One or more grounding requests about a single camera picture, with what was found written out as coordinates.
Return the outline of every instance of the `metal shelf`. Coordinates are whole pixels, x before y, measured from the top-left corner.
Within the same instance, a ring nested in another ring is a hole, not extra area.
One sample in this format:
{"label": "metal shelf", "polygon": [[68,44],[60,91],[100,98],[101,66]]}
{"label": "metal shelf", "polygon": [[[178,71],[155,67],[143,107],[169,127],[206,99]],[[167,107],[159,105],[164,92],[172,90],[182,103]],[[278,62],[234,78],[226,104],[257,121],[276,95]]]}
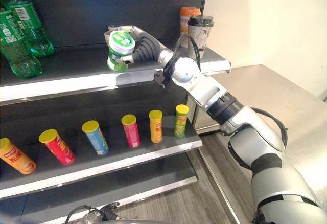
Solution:
{"label": "metal shelf", "polygon": [[[14,219],[19,220],[22,214],[22,223],[63,223],[69,211],[79,205],[101,208],[118,201],[120,206],[123,206],[196,180],[196,173],[187,155],[182,153],[66,186],[29,194],[27,199],[26,196],[6,199],[1,201],[0,207],[2,215],[11,214]],[[22,203],[25,200],[25,207],[17,206],[15,213],[8,210],[11,204]],[[70,220],[81,218],[87,212],[76,213]]]}
{"label": "metal shelf", "polygon": [[[43,74],[32,79],[17,78],[7,61],[3,61],[0,105],[149,82],[153,80],[154,72],[161,68],[155,63],[133,64],[128,72],[118,74],[107,67],[107,58],[108,48],[58,51],[54,57],[41,59]],[[203,73],[229,72],[230,68],[229,61],[206,49],[201,59]]]}
{"label": "metal shelf", "polygon": [[104,130],[103,134],[110,149],[110,152],[104,156],[96,154],[83,133],[63,138],[73,151],[74,148],[76,149],[76,159],[68,166],[61,165],[43,144],[26,145],[29,148],[24,151],[36,160],[36,170],[29,175],[21,175],[11,166],[1,162],[0,198],[60,187],[202,146],[201,139],[189,122],[186,125],[185,136],[175,137],[174,121],[173,115],[163,117],[163,140],[159,144],[153,144],[150,140],[149,122],[138,122],[141,146],[137,149],[128,147],[122,126],[113,126]]}

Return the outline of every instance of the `green plastic bottle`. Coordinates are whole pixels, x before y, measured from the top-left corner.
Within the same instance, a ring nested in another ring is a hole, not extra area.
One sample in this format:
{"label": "green plastic bottle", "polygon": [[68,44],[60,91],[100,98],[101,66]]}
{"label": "green plastic bottle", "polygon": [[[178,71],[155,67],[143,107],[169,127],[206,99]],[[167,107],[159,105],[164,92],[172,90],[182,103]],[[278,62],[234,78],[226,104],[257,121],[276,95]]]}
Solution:
{"label": "green plastic bottle", "polygon": [[55,53],[31,0],[4,0],[13,11],[32,53],[39,58]]}
{"label": "green plastic bottle", "polygon": [[20,78],[42,74],[39,60],[31,53],[12,11],[0,5],[0,51],[8,60],[13,73]]}

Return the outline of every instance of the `black cable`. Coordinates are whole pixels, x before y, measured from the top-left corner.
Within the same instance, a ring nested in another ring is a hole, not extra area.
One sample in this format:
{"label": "black cable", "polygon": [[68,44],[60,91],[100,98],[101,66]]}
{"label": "black cable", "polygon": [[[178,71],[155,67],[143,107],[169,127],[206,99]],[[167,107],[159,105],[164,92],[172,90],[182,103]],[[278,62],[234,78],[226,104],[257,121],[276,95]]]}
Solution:
{"label": "black cable", "polygon": [[186,38],[189,38],[190,41],[191,41],[191,43],[192,43],[192,45],[193,45],[193,49],[194,49],[195,57],[196,57],[196,63],[197,63],[197,65],[198,65],[199,69],[201,70],[201,66],[200,66],[200,52],[199,52],[199,48],[198,48],[198,46],[196,45],[196,43],[195,43],[193,37],[191,37],[191,36],[189,36],[189,35],[182,35],[182,36],[180,36],[180,37],[178,38],[178,41],[177,41],[177,43],[176,43],[176,47],[175,47],[175,49],[174,49],[173,57],[172,57],[172,59],[171,59],[171,61],[170,61],[170,64],[167,65],[167,68],[165,69],[165,72],[168,72],[168,74],[169,74],[168,76],[169,76],[169,77],[171,77],[171,76],[173,75],[173,72],[174,72],[174,69],[175,69],[175,64],[176,64],[176,62],[177,62],[177,60],[178,60],[178,58],[176,58],[176,56],[177,56],[177,51],[178,51],[178,49],[179,49],[179,47],[180,47],[182,41],[183,41],[184,39],[186,39]]}
{"label": "black cable", "polygon": [[104,217],[104,216],[103,216],[103,213],[102,213],[101,211],[99,211],[97,208],[93,208],[93,207],[88,206],[88,205],[81,205],[81,206],[79,206],[79,207],[74,208],[72,211],[70,211],[70,213],[68,214],[67,219],[66,219],[66,221],[65,221],[65,224],[68,224],[69,219],[71,218],[71,216],[72,216],[76,211],[78,211],[78,210],[83,210],[83,209],[87,209],[87,210],[89,210],[89,212],[91,212],[91,210],[96,210],[96,211],[98,211],[98,212],[100,213],[102,219],[103,219],[103,217]]}
{"label": "black cable", "polygon": [[267,117],[271,118],[278,125],[279,129],[281,130],[282,141],[283,141],[284,146],[286,148],[286,146],[287,146],[287,139],[288,139],[288,137],[287,137],[287,130],[288,129],[285,128],[284,124],[280,120],[278,120],[277,118],[275,118],[272,114],[266,112],[265,110],[261,110],[259,108],[255,108],[255,107],[251,107],[251,108],[256,113],[259,113],[259,114],[262,114],[264,116],[267,116]]}

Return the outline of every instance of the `wooden floor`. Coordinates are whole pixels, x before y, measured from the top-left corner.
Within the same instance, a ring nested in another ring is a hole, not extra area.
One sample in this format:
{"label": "wooden floor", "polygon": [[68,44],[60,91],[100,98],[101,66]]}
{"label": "wooden floor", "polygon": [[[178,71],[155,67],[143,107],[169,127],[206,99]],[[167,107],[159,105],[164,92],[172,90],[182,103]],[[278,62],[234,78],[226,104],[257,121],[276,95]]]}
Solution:
{"label": "wooden floor", "polygon": [[254,212],[250,172],[240,169],[231,158],[225,137],[213,134],[201,138],[203,147],[188,152],[199,176],[198,182],[120,207],[116,214],[128,219],[161,220],[176,224],[250,223]]}

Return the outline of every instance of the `red logo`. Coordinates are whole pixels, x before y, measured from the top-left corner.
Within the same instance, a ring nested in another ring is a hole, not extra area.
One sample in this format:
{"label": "red logo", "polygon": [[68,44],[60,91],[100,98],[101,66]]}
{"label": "red logo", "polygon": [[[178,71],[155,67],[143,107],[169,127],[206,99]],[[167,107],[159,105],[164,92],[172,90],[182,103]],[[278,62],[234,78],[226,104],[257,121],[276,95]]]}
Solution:
{"label": "red logo", "polygon": [[11,149],[10,152],[8,152],[8,153],[6,153],[6,154],[4,155],[4,157],[5,157],[5,158],[8,158],[8,157],[10,157],[11,155],[13,155],[15,152],[16,152],[16,148],[13,147],[13,148]]}

